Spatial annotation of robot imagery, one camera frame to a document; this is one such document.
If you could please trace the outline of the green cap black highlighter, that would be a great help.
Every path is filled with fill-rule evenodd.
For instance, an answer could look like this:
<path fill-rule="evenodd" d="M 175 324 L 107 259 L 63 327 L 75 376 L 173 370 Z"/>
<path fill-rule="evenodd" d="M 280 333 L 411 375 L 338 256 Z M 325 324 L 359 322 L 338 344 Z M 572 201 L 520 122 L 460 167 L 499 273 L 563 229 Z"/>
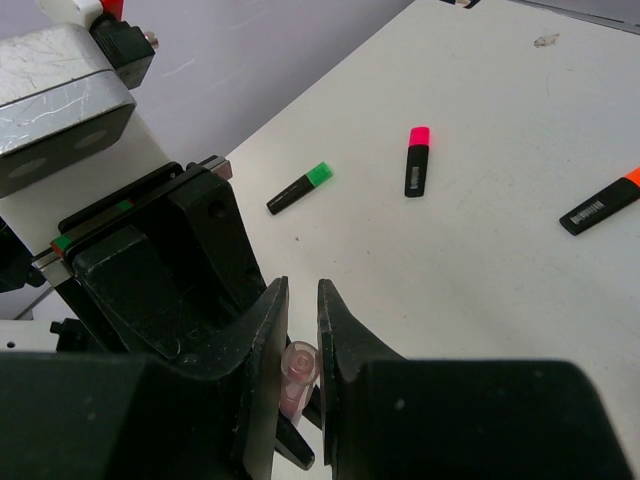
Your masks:
<path fill-rule="evenodd" d="M 333 177 L 326 162 L 321 162 L 299 177 L 266 204 L 270 214 L 277 215 Z"/>

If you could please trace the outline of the orange cap black highlighter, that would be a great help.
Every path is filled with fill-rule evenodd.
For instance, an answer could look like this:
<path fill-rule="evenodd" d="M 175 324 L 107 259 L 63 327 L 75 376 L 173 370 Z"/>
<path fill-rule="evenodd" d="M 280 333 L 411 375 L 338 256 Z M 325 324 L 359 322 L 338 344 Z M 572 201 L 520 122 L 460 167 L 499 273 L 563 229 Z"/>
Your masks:
<path fill-rule="evenodd" d="M 639 200 L 639 169 L 617 179 L 559 218 L 560 225 L 577 236 Z"/>

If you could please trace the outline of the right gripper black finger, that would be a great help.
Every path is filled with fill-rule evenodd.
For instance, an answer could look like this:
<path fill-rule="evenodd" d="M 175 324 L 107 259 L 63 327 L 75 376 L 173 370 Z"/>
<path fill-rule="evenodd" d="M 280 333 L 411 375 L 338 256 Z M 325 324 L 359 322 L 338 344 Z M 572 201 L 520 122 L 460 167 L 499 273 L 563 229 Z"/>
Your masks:
<path fill-rule="evenodd" d="M 5 353 L 5 479 L 267 479 L 289 285 L 184 365 L 150 355 Z"/>

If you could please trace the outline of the pink cap black highlighter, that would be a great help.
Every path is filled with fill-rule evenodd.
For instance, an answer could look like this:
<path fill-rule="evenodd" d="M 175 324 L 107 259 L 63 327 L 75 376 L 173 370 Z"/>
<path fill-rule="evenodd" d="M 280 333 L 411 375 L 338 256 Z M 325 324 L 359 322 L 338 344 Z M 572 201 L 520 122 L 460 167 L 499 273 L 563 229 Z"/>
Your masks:
<path fill-rule="evenodd" d="M 407 198 L 419 198 L 424 195 L 430 137 L 430 128 L 427 126 L 417 126 L 410 131 L 404 183 L 404 195 Z"/>

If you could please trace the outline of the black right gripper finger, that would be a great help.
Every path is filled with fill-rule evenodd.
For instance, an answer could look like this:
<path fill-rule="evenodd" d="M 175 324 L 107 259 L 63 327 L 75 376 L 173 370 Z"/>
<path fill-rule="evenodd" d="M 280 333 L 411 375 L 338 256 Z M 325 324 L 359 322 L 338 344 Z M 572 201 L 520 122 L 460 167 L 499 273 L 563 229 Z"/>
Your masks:
<path fill-rule="evenodd" d="M 211 265 L 187 229 L 128 225 L 78 253 L 73 267 L 116 330 L 163 358 L 225 326 Z"/>
<path fill-rule="evenodd" d="M 308 470 L 315 455 L 297 429 L 300 414 L 281 399 L 281 367 L 296 345 L 287 333 L 288 284 L 266 285 L 231 185 L 202 167 L 187 172 L 190 179 L 168 197 L 180 218 L 173 251 L 189 283 L 185 305 L 206 336 L 190 332 L 195 345 L 175 362 L 217 381 L 221 445 L 234 468 L 269 470 L 280 454 Z"/>

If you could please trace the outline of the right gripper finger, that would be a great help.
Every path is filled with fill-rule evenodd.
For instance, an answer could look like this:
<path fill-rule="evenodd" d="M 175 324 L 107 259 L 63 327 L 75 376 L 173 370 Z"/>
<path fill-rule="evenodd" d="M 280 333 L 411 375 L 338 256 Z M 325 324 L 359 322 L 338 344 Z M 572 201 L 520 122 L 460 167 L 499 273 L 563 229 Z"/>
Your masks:
<path fill-rule="evenodd" d="M 561 360 L 409 360 L 318 284 L 324 462 L 336 479 L 629 479 L 590 379 Z"/>

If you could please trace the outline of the purple red-tip pen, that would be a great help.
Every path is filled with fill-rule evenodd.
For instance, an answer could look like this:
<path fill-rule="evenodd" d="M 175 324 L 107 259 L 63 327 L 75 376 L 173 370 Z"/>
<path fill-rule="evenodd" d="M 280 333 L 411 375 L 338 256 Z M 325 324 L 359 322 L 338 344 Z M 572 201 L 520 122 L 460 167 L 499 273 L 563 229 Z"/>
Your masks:
<path fill-rule="evenodd" d="M 319 353 L 304 341 L 291 342 L 281 358 L 280 411 L 298 426 L 319 376 Z"/>

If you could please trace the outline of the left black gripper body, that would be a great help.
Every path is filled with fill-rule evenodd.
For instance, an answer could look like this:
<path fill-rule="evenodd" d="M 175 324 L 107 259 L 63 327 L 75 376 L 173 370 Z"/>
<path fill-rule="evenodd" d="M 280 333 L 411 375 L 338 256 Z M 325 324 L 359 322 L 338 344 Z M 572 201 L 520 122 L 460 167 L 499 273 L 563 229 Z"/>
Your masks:
<path fill-rule="evenodd" d="M 98 240 L 128 225 L 145 232 L 187 229 L 211 265 L 218 296 L 232 300 L 235 196 L 231 177 L 230 162 L 220 156 L 186 167 L 167 163 L 63 218 L 47 251 L 88 290 L 73 267 L 73 259 Z"/>

